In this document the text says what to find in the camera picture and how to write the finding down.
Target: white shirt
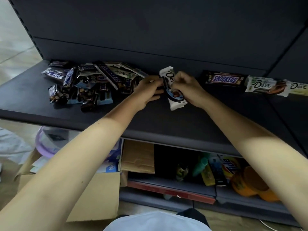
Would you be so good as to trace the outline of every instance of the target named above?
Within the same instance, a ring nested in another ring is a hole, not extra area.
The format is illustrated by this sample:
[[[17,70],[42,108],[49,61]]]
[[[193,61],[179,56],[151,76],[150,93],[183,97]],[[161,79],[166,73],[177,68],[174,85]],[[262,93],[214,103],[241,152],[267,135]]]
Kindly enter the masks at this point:
[[[111,222],[104,231],[211,231],[200,221],[160,211],[121,217]]]

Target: human arm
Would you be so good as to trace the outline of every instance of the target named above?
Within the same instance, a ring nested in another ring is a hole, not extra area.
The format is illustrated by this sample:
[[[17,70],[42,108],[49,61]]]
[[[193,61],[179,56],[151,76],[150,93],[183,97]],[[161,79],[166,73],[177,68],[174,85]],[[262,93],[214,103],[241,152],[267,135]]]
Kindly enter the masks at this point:
[[[204,109],[238,152],[308,230],[308,160],[265,128],[207,93],[194,77],[175,76],[173,89]]]
[[[0,211],[0,230],[59,230],[136,112],[163,93],[156,90],[161,85],[158,76],[143,79],[132,95],[65,145]]]

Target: person's right hand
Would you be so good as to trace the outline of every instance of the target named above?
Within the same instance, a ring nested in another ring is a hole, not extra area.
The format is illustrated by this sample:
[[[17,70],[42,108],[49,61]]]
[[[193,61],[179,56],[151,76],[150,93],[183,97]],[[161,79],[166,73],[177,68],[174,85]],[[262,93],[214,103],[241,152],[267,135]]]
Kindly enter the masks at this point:
[[[171,88],[180,90],[187,101],[200,108],[202,108],[203,98],[208,95],[194,77],[182,71],[175,75]]]

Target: pile of candy bars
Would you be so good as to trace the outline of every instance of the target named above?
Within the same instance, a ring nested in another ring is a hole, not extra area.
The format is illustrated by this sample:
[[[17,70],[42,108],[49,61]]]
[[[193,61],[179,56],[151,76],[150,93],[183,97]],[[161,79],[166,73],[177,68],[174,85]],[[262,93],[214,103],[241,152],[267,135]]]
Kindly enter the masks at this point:
[[[204,70],[202,77],[206,84],[246,87],[245,92],[258,92],[287,97],[289,94],[308,96],[308,84],[292,82],[286,79],[253,77],[244,74],[222,73]]]
[[[122,62],[93,62],[76,65],[69,61],[51,61],[42,72],[58,83],[49,88],[50,103],[82,104],[87,112],[98,105],[113,103],[110,88],[131,94],[146,73]]]

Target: white cable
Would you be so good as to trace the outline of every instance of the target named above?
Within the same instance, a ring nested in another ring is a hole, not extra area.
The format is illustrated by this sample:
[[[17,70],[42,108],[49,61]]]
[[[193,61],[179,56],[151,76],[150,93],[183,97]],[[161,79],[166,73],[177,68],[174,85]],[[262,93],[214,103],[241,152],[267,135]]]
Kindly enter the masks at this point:
[[[271,229],[271,230],[278,231],[278,230],[276,230],[276,229],[273,229],[273,228],[269,227],[269,226],[268,226],[267,224],[265,224],[263,221],[261,221],[261,223],[264,224],[267,228],[269,228],[269,229]]]

